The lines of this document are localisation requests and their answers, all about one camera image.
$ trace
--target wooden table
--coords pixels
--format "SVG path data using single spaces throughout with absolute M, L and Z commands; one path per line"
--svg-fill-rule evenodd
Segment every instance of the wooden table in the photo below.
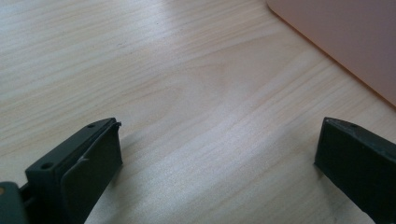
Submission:
M 261 0 L 2 1 L 0 181 L 86 124 L 124 165 L 87 223 L 373 223 L 313 165 L 324 117 L 396 110 Z

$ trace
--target small hole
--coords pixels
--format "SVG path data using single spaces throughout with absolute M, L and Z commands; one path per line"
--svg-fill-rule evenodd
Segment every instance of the small hole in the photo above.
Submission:
M 43 164 L 43 165 L 41 166 L 41 169 L 47 170 L 47 169 L 51 168 L 52 166 L 53 166 L 53 163 L 52 163 L 52 162 L 47 162 L 47 163 L 45 163 L 45 164 Z

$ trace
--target wood grain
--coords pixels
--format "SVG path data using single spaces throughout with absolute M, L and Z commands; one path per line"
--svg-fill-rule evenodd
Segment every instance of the wood grain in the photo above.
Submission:
M 87 223 L 373 223 L 313 161 L 324 117 L 396 142 L 395 108 L 265 1 L 0 6 L 0 181 L 115 117 Z

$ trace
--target pink object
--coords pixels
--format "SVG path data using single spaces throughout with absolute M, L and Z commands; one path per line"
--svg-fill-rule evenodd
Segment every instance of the pink object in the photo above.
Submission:
M 396 0 L 268 0 L 267 4 L 396 105 Z

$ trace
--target dark gray plastic part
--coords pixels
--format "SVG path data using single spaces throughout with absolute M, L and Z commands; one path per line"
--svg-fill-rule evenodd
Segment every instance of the dark gray plastic part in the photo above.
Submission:
M 115 119 L 103 119 L 82 128 L 26 170 L 20 206 L 0 206 L 19 211 L 14 209 L 23 204 L 26 223 L 84 223 L 122 165 L 119 127 Z M 16 195 L 12 202 L 18 202 Z
M 396 145 L 356 124 L 325 118 L 315 165 L 375 223 L 396 221 Z
M 0 224 L 29 224 L 20 189 L 15 183 L 0 183 Z

